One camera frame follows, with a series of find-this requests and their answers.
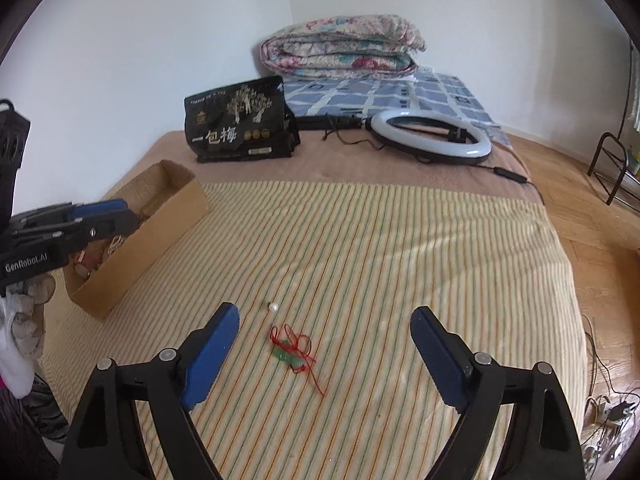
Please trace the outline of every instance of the floral comforter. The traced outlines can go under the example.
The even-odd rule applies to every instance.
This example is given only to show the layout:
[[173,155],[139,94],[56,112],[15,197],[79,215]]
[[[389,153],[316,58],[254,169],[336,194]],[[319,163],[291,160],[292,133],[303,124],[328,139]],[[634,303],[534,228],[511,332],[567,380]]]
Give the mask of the floral comforter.
[[279,30],[260,47],[272,72],[296,79],[399,78],[426,50],[420,31],[394,14],[335,16]]

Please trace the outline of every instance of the red cord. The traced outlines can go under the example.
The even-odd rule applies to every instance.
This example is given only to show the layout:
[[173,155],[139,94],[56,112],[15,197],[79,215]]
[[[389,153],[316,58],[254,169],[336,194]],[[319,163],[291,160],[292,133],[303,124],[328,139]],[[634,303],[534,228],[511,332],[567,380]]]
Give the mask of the red cord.
[[[302,333],[296,334],[291,328],[291,326],[288,324],[285,324],[283,326],[283,329],[284,329],[285,336],[287,337],[287,340],[280,340],[278,338],[280,333],[280,331],[278,330],[278,327],[272,326],[271,332],[269,335],[271,342],[274,345],[280,347],[287,354],[293,357],[302,359],[305,362],[306,366],[302,365],[299,368],[294,368],[293,366],[291,366],[293,373],[299,374],[300,372],[304,372],[308,370],[309,373],[311,374],[311,378],[314,380],[314,383],[316,384],[316,388],[318,389],[318,392],[320,392],[320,395],[324,397],[324,392],[320,389],[320,385],[318,384],[318,380],[316,380],[316,376],[312,369],[312,365],[316,362],[316,360],[311,357],[312,344],[311,344],[310,337]],[[300,345],[302,342],[305,342],[304,350],[300,348]]]

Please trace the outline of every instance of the brown open box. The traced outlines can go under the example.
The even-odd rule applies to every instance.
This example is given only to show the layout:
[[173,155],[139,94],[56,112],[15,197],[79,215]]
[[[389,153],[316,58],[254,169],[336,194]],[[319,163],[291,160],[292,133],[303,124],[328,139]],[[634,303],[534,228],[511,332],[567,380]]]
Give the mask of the brown open box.
[[133,212],[149,218],[86,282],[76,274],[71,258],[64,269],[71,300],[99,319],[107,317],[129,287],[209,211],[209,200],[194,174],[171,160],[143,171],[114,198],[126,200]]

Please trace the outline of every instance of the baseboard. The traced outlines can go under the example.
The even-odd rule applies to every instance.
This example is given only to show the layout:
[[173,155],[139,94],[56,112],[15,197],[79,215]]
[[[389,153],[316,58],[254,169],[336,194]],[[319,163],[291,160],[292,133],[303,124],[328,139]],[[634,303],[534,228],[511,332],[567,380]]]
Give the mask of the baseboard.
[[560,152],[563,155],[570,156],[571,158],[574,158],[575,160],[579,160],[580,162],[584,162],[585,164],[591,163],[590,158],[586,158],[584,155],[581,155],[580,153],[572,152],[572,150],[568,150],[564,146],[560,146],[559,144],[556,144],[551,140],[545,139],[544,137],[528,134],[527,132],[517,130],[516,128],[511,128],[510,126],[504,126],[503,124],[501,124],[500,127],[509,135],[521,137],[523,139],[530,140],[531,142],[536,142],[537,144],[541,144],[542,146],[546,146],[547,148],[556,150],[556,152]]

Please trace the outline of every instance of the white glove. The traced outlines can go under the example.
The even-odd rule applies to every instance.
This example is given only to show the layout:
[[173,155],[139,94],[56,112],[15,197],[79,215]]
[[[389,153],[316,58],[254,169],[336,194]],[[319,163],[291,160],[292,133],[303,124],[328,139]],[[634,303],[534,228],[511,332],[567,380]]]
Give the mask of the white glove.
[[33,364],[42,355],[42,305],[50,300],[56,280],[48,274],[15,283],[0,297],[0,376],[16,399],[33,386]]

